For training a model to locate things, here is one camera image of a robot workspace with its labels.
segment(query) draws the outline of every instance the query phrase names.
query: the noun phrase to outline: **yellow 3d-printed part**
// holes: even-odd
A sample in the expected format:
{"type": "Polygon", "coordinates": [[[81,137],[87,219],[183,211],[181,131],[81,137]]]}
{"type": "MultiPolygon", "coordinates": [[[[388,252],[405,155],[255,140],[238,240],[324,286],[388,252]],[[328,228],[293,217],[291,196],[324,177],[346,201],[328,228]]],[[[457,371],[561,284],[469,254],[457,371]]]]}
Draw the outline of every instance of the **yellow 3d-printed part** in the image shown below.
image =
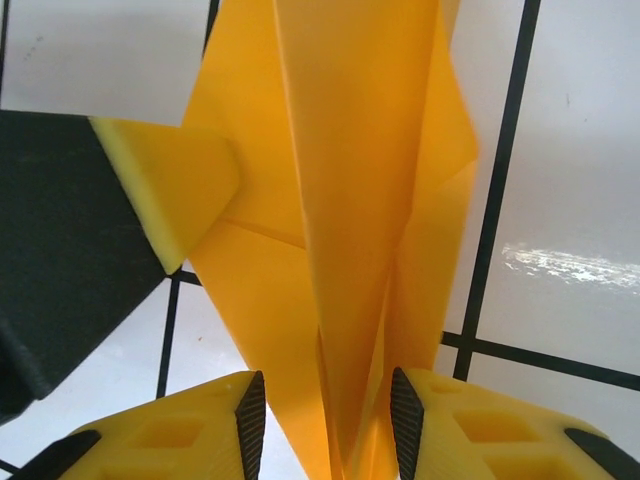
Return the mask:
{"type": "Polygon", "coordinates": [[[395,370],[391,418],[402,480],[640,478],[637,462],[587,423],[427,370],[395,370]]]}
{"type": "Polygon", "coordinates": [[[174,272],[238,188],[230,144],[200,128],[107,118],[91,123],[156,255],[174,272]]]}
{"type": "Polygon", "coordinates": [[[16,476],[256,480],[265,408],[262,374],[236,373],[85,425],[16,476]]]}

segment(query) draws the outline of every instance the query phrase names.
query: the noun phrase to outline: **yellow plastic part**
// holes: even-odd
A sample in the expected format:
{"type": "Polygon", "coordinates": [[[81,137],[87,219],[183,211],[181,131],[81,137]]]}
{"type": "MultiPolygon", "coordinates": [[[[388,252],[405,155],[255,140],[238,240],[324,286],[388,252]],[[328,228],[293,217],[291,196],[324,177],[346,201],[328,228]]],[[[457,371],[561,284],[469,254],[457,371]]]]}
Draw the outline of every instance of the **yellow plastic part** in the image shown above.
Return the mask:
{"type": "Polygon", "coordinates": [[[264,384],[257,375],[222,377],[85,425],[74,433],[97,430],[102,438],[61,480],[255,478],[245,477],[242,457],[251,452],[242,451],[236,410],[248,398],[247,420],[264,433],[264,384]]]}
{"type": "Polygon", "coordinates": [[[156,255],[174,272],[238,188],[230,144],[199,128],[107,118],[91,123],[156,255]]]}
{"type": "Polygon", "coordinates": [[[576,418],[427,370],[397,371],[391,398],[403,480],[611,478],[565,435],[606,437],[576,418]]]}

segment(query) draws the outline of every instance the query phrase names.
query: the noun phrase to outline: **yellow paper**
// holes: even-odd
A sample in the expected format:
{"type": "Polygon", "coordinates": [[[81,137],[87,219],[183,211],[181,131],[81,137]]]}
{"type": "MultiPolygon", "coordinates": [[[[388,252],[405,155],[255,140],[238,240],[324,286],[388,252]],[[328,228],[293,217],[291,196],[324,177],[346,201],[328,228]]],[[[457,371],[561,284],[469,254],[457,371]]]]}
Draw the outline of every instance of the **yellow paper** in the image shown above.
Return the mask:
{"type": "Polygon", "coordinates": [[[185,116],[241,179],[191,261],[314,480],[394,478],[391,371],[439,343],[475,159],[445,5],[226,0],[185,116]]]}

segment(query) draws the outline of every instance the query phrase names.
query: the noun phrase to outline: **black rubber pad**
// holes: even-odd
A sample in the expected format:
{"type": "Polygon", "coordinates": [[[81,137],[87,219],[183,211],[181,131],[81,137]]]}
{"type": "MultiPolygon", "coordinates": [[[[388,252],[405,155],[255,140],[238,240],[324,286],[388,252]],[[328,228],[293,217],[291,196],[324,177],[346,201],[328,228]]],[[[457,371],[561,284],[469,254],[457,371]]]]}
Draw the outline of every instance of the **black rubber pad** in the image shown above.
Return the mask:
{"type": "Polygon", "coordinates": [[[391,383],[391,424],[402,480],[415,478],[423,422],[422,402],[402,369],[396,368],[391,383]]]}
{"type": "Polygon", "coordinates": [[[57,480],[100,440],[96,430],[85,430],[52,443],[9,480],[57,480]]]}
{"type": "Polygon", "coordinates": [[[1,368],[43,398],[165,274],[86,118],[0,111],[0,159],[1,368]]]}
{"type": "Polygon", "coordinates": [[[640,479],[640,463],[608,438],[567,428],[564,433],[616,480],[640,479]]]}
{"type": "Polygon", "coordinates": [[[236,409],[236,424],[245,480],[257,480],[266,424],[264,377],[256,372],[236,409]]]}

